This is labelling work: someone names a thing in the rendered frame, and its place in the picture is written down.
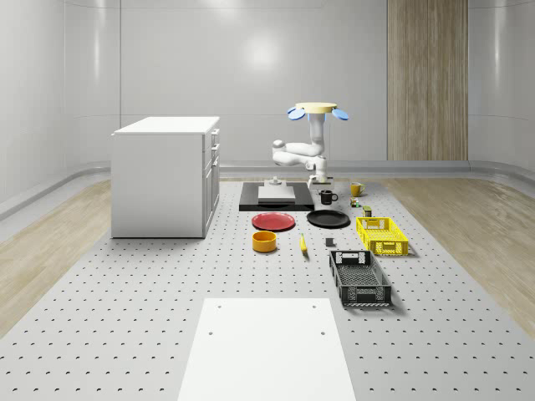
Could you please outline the black plate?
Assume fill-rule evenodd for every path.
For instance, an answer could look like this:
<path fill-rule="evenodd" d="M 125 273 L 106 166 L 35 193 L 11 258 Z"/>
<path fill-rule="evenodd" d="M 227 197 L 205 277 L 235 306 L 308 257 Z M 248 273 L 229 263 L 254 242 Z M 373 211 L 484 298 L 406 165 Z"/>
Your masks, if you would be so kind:
<path fill-rule="evenodd" d="M 307 220 L 313 226 L 339 229 L 350 225 L 349 217 L 340 211 L 317 210 L 307 214 Z"/>

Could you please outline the red plate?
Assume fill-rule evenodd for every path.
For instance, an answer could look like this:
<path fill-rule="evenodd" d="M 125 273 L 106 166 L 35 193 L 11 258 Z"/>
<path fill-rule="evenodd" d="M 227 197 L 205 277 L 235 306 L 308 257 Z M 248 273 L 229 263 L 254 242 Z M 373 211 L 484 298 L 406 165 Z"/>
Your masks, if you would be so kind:
<path fill-rule="evenodd" d="M 255 215 L 252 224 L 261 231 L 287 231 L 295 226 L 295 220 L 286 213 L 265 212 Z"/>

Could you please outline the black stove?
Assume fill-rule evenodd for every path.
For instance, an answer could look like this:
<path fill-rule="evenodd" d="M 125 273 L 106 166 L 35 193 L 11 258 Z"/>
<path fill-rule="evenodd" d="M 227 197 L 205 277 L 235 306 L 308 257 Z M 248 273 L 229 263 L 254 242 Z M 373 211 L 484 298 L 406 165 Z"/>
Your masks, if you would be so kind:
<path fill-rule="evenodd" d="M 305 182 L 288 182 L 294 188 L 294 203 L 259 203 L 258 187 L 262 182 L 244 182 L 239 202 L 239 211 L 313 211 L 314 203 Z"/>

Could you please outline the drone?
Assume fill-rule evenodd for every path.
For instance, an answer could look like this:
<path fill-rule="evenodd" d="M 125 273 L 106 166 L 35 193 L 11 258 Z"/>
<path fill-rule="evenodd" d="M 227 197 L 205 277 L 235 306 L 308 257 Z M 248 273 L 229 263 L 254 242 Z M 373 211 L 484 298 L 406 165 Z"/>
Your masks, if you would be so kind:
<path fill-rule="evenodd" d="M 304 102 L 297 103 L 288 109 L 287 114 L 291 120 L 301 119 L 306 114 L 328 114 L 332 113 L 337 119 L 348 120 L 349 116 L 338 108 L 337 104 L 325 102 Z"/>

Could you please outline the yellow bowl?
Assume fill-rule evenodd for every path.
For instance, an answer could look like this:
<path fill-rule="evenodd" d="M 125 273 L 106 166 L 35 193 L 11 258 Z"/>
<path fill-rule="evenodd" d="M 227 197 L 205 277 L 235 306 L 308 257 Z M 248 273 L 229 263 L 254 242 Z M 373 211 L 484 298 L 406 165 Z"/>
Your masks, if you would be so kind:
<path fill-rule="evenodd" d="M 277 235 L 272 231 L 257 231 L 252 235 L 254 251 L 269 253 L 277 247 Z"/>

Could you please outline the yellow basket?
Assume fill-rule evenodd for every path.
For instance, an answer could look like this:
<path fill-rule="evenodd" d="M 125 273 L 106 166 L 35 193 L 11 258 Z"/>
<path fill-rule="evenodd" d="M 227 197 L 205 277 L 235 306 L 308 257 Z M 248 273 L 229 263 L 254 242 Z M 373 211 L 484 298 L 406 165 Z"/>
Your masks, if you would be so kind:
<path fill-rule="evenodd" d="M 376 255 L 408 254 L 408 239 L 389 217 L 358 217 L 356 231 L 365 249 Z"/>

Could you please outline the dark grey basket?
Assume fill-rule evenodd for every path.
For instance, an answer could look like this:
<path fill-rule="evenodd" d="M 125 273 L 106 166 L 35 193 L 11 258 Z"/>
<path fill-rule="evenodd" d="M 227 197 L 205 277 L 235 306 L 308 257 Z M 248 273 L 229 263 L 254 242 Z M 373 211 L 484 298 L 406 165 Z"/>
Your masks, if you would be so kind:
<path fill-rule="evenodd" d="M 390 304 L 390 281 L 371 251 L 331 251 L 329 264 L 343 304 Z"/>

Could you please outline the white cabinet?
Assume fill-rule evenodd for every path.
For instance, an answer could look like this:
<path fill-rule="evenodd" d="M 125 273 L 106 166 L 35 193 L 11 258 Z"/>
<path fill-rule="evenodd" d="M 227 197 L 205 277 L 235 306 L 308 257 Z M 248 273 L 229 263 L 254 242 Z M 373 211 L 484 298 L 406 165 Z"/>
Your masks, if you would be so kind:
<path fill-rule="evenodd" d="M 113 133 L 113 237 L 206 236 L 219 196 L 218 122 L 147 117 Z"/>

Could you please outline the white board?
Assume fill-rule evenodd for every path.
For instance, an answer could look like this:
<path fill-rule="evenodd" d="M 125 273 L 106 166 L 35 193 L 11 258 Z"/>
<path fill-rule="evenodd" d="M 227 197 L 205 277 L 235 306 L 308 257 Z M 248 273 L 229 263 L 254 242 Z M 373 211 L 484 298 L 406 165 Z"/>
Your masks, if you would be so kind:
<path fill-rule="evenodd" d="M 327 298 L 207 298 L 178 401 L 355 401 Z"/>

